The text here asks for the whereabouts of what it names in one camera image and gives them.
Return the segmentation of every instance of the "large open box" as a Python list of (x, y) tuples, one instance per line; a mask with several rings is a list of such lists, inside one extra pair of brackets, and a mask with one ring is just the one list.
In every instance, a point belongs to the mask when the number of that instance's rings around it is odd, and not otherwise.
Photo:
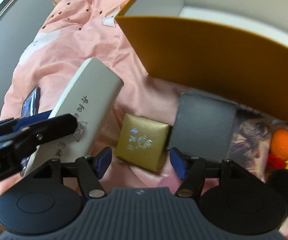
[(116, 21), (151, 76), (288, 121), (288, 0), (130, 0)]

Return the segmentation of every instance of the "orange ball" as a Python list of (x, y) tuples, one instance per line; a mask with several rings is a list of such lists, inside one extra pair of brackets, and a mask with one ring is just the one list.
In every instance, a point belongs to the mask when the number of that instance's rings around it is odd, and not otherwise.
[(288, 160), (288, 130), (278, 129), (272, 136), (271, 153), (281, 158), (284, 162)]

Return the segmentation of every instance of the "pink bedsheet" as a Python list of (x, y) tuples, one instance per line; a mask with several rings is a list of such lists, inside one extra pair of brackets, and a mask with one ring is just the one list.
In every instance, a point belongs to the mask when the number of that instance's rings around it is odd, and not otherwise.
[[(104, 146), (116, 146), (126, 113), (173, 125), (180, 93), (188, 88), (148, 76), (113, 20), (125, 1), (62, 0), (21, 56), (5, 96), (1, 120), (20, 117), (22, 102), (36, 86), (41, 87), (39, 112), (52, 109), (82, 62), (97, 57), (125, 85), (90, 154)], [(15, 175), (0, 182), (0, 195), (19, 180)], [(150, 173), (113, 158), (101, 183), (107, 191), (112, 187), (168, 186), (174, 192), (180, 181), (169, 159), (159, 173)], [(204, 190), (216, 184), (217, 180), (208, 180)]]

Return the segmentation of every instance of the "small square box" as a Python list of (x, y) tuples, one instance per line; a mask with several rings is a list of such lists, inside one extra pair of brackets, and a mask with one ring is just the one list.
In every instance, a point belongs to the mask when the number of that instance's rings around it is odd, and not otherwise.
[(164, 164), (164, 146), (170, 125), (126, 114), (115, 156), (158, 171)]

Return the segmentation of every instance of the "black circular disc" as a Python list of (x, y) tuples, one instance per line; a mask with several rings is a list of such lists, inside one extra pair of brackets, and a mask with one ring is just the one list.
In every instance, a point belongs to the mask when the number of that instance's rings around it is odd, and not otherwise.
[(286, 215), (286, 202), (275, 190), (248, 185), (245, 180), (208, 190), (199, 209), (214, 225), (239, 235), (258, 235), (276, 229)]
[(73, 222), (82, 211), (81, 197), (60, 183), (40, 179), (21, 182), (0, 196), (0, 223), (9, 232), (54, 232)]

